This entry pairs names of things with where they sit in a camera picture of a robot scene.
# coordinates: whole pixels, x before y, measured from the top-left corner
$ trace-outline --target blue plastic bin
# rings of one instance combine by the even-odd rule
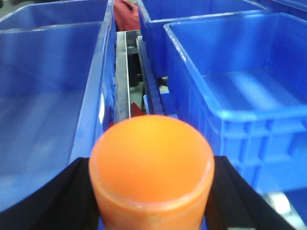
[[[142,36],[156,78],[167,75],[164,24],[217,13],[256,13],[265,9],[247,0],[138,0],[138,6]]]
[[[170,93],[169,92],[163,92],[163,93],[161,93],[161,97],[162,97],[165,113],[168,116],[172,116],[172,117],[176,117],[177,118],[176,109],[174,107],[173,99],[172,99]],[[144,105],[145,105],[146,114],[149,115],[151,113],[150,113],[150,109],[149,109],[147,95],[144,95],[143,99],[144,99]]]
[[[178,117],[258,192],[307,186],[307,21],[255,14],[165,29]]]
[[[306,0],[255,0],[277,12],[288,13],[307,20]]]
[[[31,4],[0,19],[0,30],[110,21],[112,0],[72,0]]]
[[[112,122],[112,14],[109,22],[0,31],[0,211],[88,157]]]

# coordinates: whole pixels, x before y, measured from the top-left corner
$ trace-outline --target blue crate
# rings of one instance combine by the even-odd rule
[[[112,122],[110,2],[109,21],[0,31],[0,211],[89,157]]]
[[[0,30],[109,21],[111,0],[73,0],[31,4],[0,19]]]
[[[307,20],[306,0],[255,0],[277,12],[288,13]]]
[[[176,109],[174,107],[173,99],[171,98],[170,93],[169,92],[162,92],[161,97],[162,97],[163,106],[164,106],[166,114],[168,116],[172,116],[172,117],[177,118]],[[149,109],[149,103],[148,103],[147,95],[144,95],[143,99],[144,99],[146,114],[149,115],[151,113],[150,113],[150,109]]]
[[[272,13],[165,29],[178,117],[256,191],[307,186],[307,21]]]
[[[140,26],[154,76],[166,76],[166,35],[163,25],[219,13],[256,13],[266,8],[247,0],[138,0]]]

